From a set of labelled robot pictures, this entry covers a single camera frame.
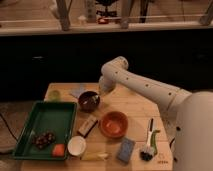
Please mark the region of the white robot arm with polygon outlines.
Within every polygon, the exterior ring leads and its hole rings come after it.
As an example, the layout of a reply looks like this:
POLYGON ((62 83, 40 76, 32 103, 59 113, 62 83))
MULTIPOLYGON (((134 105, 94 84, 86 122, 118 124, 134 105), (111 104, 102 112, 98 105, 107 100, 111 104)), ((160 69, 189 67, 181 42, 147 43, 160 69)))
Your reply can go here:
POLYGON ((131 73, 128 67, 123 56, 103 64, 99 91, 108 94, 121 84, 175 114, 173 171, 213 171, 213 92, 190 92, 131 73))

